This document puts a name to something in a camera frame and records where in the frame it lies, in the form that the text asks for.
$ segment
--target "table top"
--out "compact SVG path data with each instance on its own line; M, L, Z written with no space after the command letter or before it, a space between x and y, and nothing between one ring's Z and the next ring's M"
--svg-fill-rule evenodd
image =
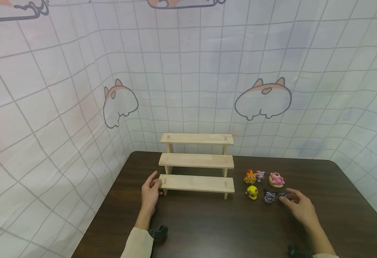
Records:
M95 215L72 257L119 258L134 226L148 175L158 170L161 153L133 152ZM340 257L377 257L377 213L332 161L291 158L234 157L235 193L169 190L160 196L152 228L169 228L163 244L155 244L153 258L280 258L287 245L310 250L304 228L283 204L262 201L267 177L278 172L285 187L295 188L313 202L321 225ZM256 183L256 201L245 195L247 169L266 172ZM177 168L173 174L221 176L221 169Z

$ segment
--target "hand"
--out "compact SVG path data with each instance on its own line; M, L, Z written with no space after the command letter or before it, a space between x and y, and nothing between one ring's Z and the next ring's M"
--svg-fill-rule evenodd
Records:
M294 217L303 224L306 230L319 226L319 219L310 199L298 190L287 188L286 191L291 200L281 196L280 201L289 207Z
M159 178L154 179L156 175L157 171L154 171L141 187L141 210L149 212L150 215L153 215L155 211L155 205L158 201L158 196L162 194L162 192L158 191L158 188L161 186L162 181Z

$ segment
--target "beige sleeve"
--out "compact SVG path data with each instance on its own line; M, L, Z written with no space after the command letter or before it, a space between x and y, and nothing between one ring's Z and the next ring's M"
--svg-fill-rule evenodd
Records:
M147 230L133 228L128 236L121 258L150 258L154 239Z
M339 258L338 256L328 254L328 253L318 253L313 255L313 258Z

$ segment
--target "wooden step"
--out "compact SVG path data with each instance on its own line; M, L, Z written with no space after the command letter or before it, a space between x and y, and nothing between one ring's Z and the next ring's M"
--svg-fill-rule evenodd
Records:
M160 166L190 167L190 168L234 168L232 155L163 153Z
M183 175L166 175L161 174L161 189L164 194L167 190L196 191L196 192L214 192L224 193L224 199L227 193L234 193L234 182L231 177L205 177L205 176L183 176Z
M204 133L164 133L162 143L200 144L200 145L233 145L233 136L226 134Z

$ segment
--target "pink figurine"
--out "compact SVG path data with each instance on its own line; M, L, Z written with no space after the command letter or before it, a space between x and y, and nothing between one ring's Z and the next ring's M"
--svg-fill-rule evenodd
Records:
M278 173L270 173L269 182L274 188L282 188L284 185L283 177Z
M261 182L262 179L264 179L265 172L263 171L256 171L257 172L257 182Z

